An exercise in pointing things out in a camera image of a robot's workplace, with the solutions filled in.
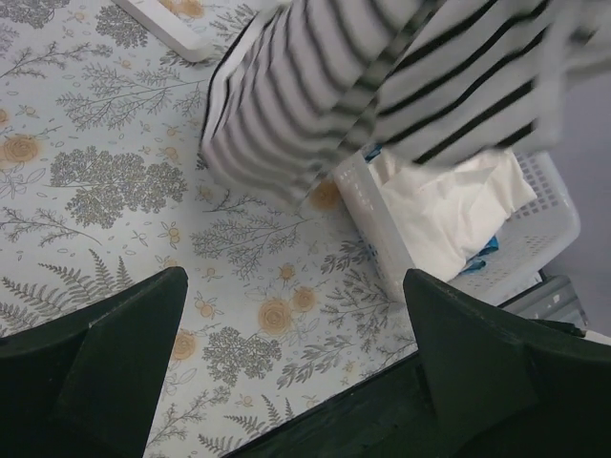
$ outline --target white laundry basket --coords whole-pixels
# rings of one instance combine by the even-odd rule
[[[547,153],[516,155],[537,200],[522,207],[497,234],[499,250],[486,257],[486,267],[460,275],[450,284],[484,302],[498,305],[532,278],[578,236],[579,215]],[[361,154],[334,172],[338,188],[387,293],[405,302],[403,279],[413,268],[408,249]]]

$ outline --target black and white striped fabric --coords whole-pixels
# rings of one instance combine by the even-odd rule
[[[260,13],[213,76],[215,180],[294,208],[367,143],[451,165],[559,137],[568,43],[591,0],[294,0]]]

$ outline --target laundry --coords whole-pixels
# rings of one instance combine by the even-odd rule
[[[511,150],[439,171],[401,165],[383,149],[369,170],[414,266],[442,281],[484,267],[503,223],[537,198]]]
[[[611,67],[609,11],[608,0],[276,6],[215,71],[200,154],[219,184],[294,209],[371,143],[428,166],[549,149],[567,71],[579,81]]]

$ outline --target blue item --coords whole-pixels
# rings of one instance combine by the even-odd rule
[[[382,147],[380,145],[374,145],[373,149],[365,155],[365,162],[369,164],[376,157],[380,156],[381,152],[382,152]]]
[[[494,253],[495,251],[498,251],[498,239],[496,236],[492,237],[486,246],[484,246],[479,253],[477,253],[467,262],[467,266],[462,270],[462,272],[460,272],[459,275],[470,274],[483,269],[486,267],[486,261],[482,258]]]

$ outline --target floral wallpaper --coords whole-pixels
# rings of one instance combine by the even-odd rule
[[[264,0],[161,3],[216,54],[181,60],[110,0],[0,0],[0,336],[183,266],[145,457],[222,456],[414,340],[332,182],[288,216],[197,157],[211,73]]]

